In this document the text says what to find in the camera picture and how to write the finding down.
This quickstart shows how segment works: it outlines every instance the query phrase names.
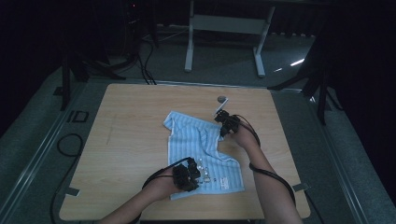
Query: person's right hand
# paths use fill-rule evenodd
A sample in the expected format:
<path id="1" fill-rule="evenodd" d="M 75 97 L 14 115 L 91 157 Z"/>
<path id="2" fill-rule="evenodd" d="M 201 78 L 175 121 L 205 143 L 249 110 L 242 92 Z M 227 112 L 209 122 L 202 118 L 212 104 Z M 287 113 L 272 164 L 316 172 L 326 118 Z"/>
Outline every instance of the person's right hand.
<path id="1" fill-rule="evenodd" d="M 237 133 L 230 133 L 231 138 L 244 149 L 249 149 L 253 147 L 260 147 L 253 133 L 253 129 L 245 122 L 239 125 Z"/>

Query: metal stand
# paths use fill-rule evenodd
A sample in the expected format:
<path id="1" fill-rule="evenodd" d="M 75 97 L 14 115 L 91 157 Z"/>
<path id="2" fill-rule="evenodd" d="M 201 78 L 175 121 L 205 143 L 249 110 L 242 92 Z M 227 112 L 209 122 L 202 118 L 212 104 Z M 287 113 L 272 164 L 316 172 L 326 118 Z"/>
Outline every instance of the metal stand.
<path id="1" fill-rule="evenodd" d="M 194 51 L 194 43 L 192 38 L 194 30 L 231 32 L 261 36 L 259 45 L 253 48 L 253 55 L 256 62 L 258 76 L 264 77 L 265 72 L 261 56 L 262 46 L 264 44 L 265 37 L 267 37 L 274 12 L 275 7 L 271 7 L 266 20 L 197 15 L 194 14 L 194 1 L 191 0 L 189 45 L 187 46 L 187 55 L 184 70 L 186 72 L 192 71 L 192 55 Z"/>

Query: tabletop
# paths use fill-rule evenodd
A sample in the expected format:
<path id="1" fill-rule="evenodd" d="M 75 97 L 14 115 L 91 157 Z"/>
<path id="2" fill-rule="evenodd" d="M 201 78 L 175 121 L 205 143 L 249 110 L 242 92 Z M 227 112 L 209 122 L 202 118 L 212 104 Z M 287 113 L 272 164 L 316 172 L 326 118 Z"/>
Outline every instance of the tabletop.
<path id="1" fill-rule="evenodd" d="M 167 166 L 170 131 L 163 121 L 178 111 L 213 123 L 218 96 L 229 98 L 225 110 L 245 117 L 262 142 L 262 150 L 276 173 L 290 185 L 300 184 L 290 148 L 271 92 L 266 89 L 110 84 L 99 107 L 70 188 L 60 211 L 64 220 L 96 220 L 121 206 L 145 180 Z M 142 220 L 261 219 L 248 156 L 232 139 L 219 142 L 219 151 L 239 161 L 245 191 L 221 195 L 193 195 L 150 205 Z M 310 209 L 302 191 L 295 193 L 301 217 Z"/>

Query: motion capture device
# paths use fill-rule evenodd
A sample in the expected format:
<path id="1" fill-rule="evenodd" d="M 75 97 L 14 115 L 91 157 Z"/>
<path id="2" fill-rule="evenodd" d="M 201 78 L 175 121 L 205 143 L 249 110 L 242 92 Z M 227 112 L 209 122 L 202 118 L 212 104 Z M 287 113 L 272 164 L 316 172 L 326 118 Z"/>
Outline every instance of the motion capture device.
<path id="1" fill-rule="evenodd" d="M 214 116 L 215 116 L 215 121 L 217 123 L 222 124 L 222 126 L 220 128 L 221 137 L 224 137 L 227 133 L 231 133 L 231 131 L 233 133 L 237 133 L 241 119 L 238 118 L 236 115 L 230 116 L 230 114 L 227 111 L 222 109 L 228 102 L 227 97 L 219 96 L 218 102 L 221 103 L 221 105 L 215 111 Z"/>
<path id="2" fill-rule="evenodd" d="M 183 161 L 187 161 L 187 167 L 181 164 Z M 161 173 L 167 169 L 173 168 L 172 175 L 161 175 Z M 191 157 L 184 158 L 180 161 L 177 161 L 161 170 L 155 172 L 151 175 L 143 185 L 143 188 L 153 179 L 159 177 L 173 177 L 174 184 L 178 189 L 184 191 L 192 191 L 194 189 L 198 189 L 198 181 L 197 179 L 201 177 L 201 173 L 197 168 L 197 163 Z"/>

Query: light blue cloth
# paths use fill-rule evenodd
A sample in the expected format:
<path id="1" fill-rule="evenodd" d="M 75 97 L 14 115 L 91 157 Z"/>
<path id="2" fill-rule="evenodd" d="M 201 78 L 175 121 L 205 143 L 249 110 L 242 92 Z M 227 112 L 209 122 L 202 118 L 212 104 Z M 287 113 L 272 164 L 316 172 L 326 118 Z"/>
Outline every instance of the light blue cloth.
<path id="1" fill-rule="evenodd" d="M 168 163 L 186 157 L 197 162 L 201 172 L 199 188 L 171 195 L 171 199 L 193 194 L 223 194 L 245 190 L 239 162 L 218 152 L 220 126 L 176 111 L 165 119 L 163 125 L 171 130 L 168 141 Z"/>

